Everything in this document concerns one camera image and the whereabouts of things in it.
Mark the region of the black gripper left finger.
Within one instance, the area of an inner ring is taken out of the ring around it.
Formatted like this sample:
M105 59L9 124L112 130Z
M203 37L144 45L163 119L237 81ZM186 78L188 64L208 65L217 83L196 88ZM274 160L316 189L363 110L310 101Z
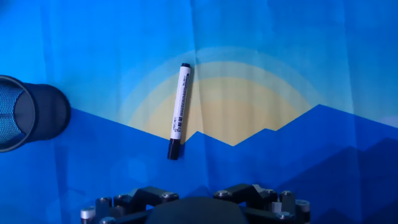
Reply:
M93 207L81 209L81 224L144 224L151 211L147 206L156 207L179 199L175 192L144 187L129 194L100 197Z

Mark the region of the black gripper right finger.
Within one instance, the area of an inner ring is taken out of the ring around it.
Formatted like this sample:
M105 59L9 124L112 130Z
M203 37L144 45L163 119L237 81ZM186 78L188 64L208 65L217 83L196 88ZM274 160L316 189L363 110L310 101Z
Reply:
M238 184L215 192L213 197L245 203L241 211L249 223L310 224L310 202L297 199L289 190L278 193L257 184Z

